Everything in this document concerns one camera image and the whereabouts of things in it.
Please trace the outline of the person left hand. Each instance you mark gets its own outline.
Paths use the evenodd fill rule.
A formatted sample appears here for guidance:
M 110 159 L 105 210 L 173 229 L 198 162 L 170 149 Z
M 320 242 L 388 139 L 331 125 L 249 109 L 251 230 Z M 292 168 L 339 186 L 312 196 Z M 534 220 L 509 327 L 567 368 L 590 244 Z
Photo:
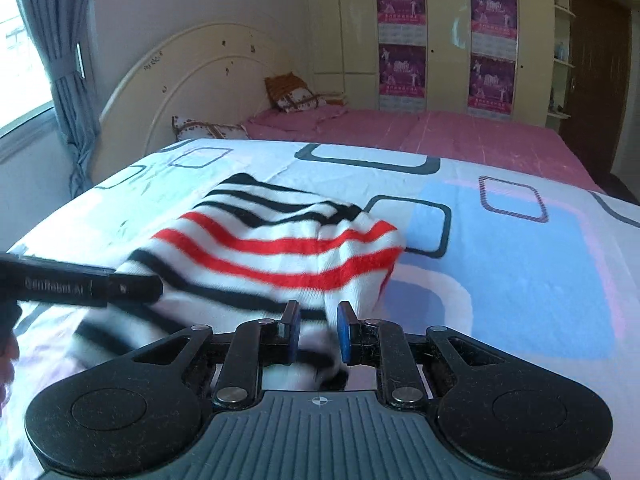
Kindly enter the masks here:
M 14 381 L 14 363 L 20 359 L 20 346 L 14 334 L 11 334 L 1 350 L 0 358 L 0 413 L 6 406 L 9 386 Z

